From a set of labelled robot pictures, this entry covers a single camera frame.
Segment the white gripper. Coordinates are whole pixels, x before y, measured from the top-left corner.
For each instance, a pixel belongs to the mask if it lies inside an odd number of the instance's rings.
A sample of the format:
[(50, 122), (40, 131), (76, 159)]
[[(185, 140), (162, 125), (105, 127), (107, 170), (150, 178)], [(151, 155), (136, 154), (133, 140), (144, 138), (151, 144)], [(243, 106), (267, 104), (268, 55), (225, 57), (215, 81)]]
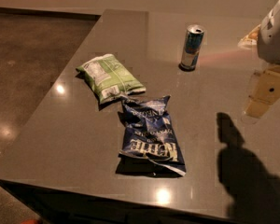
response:
[(258, 56), (269, 65), (261, 72), (249, 95), (245, 114), (260, 119), (280, 99), (280, 0), (262, 20), (258, 34)]

